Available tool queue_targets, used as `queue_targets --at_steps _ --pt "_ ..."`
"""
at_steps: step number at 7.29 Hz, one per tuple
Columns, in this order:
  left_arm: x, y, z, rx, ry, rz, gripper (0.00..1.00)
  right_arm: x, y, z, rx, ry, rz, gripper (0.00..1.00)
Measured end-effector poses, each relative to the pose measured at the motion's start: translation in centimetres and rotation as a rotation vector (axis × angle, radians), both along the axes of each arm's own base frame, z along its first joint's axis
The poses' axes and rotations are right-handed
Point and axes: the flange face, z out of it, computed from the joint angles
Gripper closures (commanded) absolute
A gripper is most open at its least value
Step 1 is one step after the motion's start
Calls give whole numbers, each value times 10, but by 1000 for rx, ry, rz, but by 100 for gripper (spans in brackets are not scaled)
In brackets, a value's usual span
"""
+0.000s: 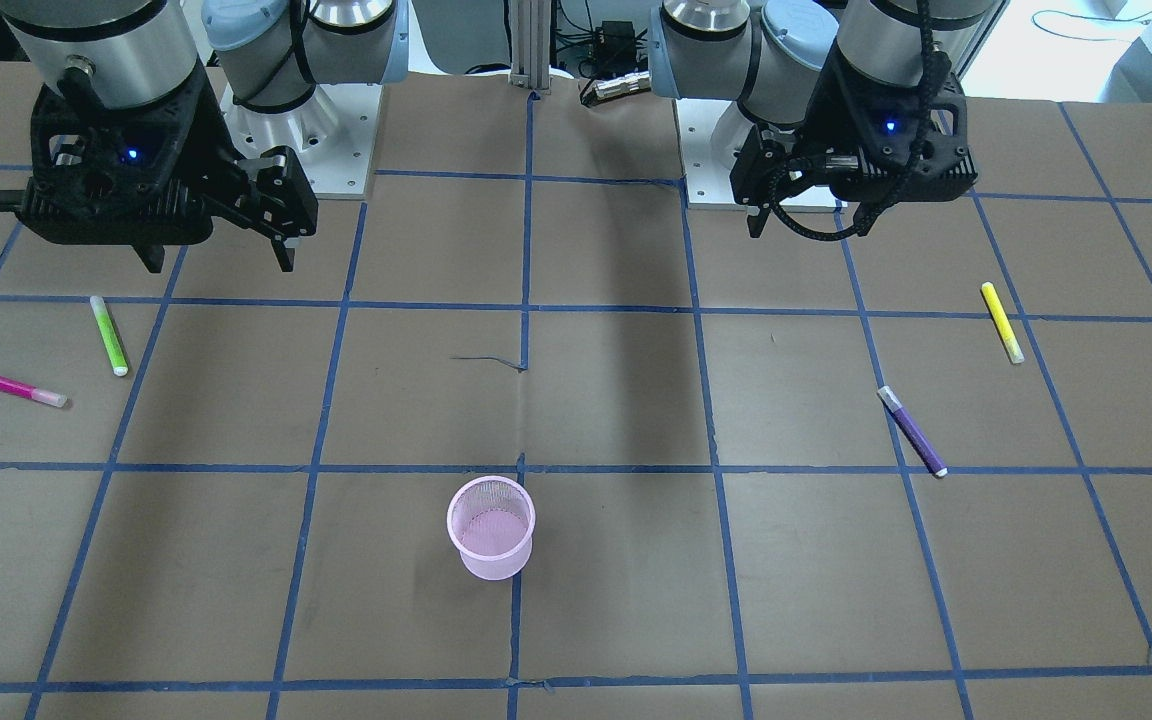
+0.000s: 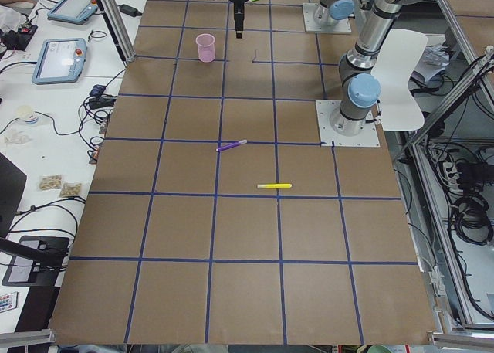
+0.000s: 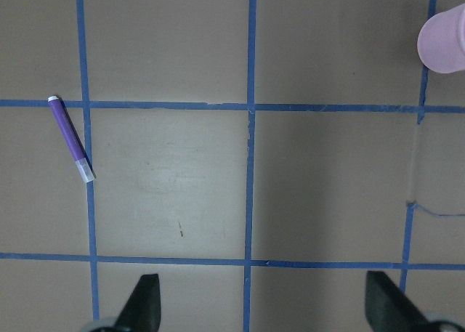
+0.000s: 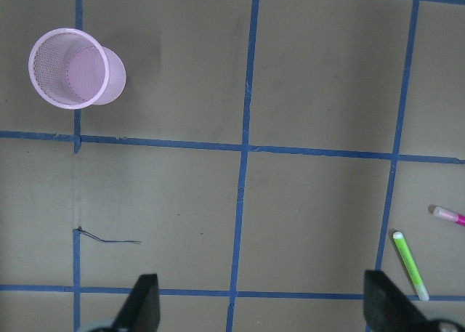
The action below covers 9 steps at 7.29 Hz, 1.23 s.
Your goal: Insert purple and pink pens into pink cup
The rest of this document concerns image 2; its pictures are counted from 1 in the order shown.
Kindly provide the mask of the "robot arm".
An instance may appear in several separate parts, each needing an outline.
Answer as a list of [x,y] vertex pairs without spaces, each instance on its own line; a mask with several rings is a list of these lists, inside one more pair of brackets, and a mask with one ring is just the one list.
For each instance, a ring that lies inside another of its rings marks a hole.
[[319,0],[313,18],[322,27],[330,27],[347,19],[353,13],[353,0]]
[[371,75],[378,53],[401,8],[420,1],[375,0],[354,48],[340,60],[343,99],[339,109],[330,116],[331,127],[338,134],[354,136],[360,133],[381,92],[381,85]]

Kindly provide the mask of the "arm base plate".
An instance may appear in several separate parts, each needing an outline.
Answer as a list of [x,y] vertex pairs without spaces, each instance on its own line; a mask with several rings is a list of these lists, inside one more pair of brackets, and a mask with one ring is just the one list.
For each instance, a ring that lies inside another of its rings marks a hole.
[[364,120],[348,120],[340,113],[339,100],[316,100],[320,145],[323,147],[379,148],[372,112]]
[[318,3],[303,3],[303,21],[306,32],[350,35],[349,16],[354,5],[333,3],[328,8]]

